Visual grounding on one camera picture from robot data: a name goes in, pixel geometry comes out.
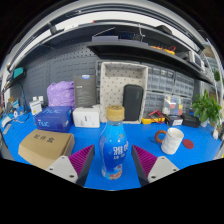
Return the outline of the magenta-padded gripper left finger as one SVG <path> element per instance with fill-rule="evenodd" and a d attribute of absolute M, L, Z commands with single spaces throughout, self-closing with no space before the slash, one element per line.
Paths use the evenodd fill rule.
<path fill-rule="evenodd" d="M 69 157 L 60 156 L 47 168 L 47 171 L 79 186 L 84 186 L 94 155 L 95 148 L 90 145 Z"/>

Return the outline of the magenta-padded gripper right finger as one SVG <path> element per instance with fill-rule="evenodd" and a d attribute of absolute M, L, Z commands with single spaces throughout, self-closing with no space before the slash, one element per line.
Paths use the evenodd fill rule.
<path fill-rule="evenodd" d="M 179 170 L 165 156 L 156 157 L 145 149 L 133 145 L 131 151 L 141 186 L 155 182 Z"/>

